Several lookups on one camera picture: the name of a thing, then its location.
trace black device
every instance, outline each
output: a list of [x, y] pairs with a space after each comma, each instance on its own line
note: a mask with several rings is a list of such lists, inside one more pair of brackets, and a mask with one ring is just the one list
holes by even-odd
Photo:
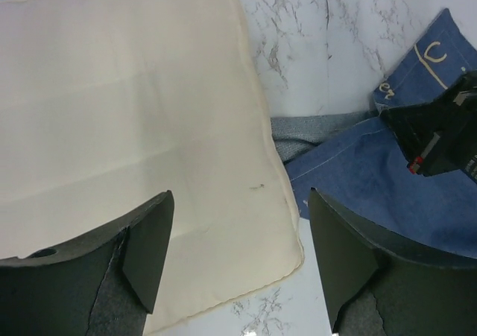
[[376, 312], [372, 335], [477, 335], [477, 259], [398, 235], [316, 190], [309, 212], [333, 332], [371, 335], [343, 326], [351, 317], [370, 327]]
[[140, 336], [174, 214], [170, 191], [25, 259], [0, 260], [0, 336]]
[[413, 174], [462, 170], [477, 183], [477, 72], [462, 74], [431, 103], [383, 110]]

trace white fabric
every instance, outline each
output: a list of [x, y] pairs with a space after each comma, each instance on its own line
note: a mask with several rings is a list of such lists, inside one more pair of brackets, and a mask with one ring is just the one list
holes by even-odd
[[9, 1], [0, 26], [0, 258], [171, 189], [146, 333], [301, 264], [238, 0]]

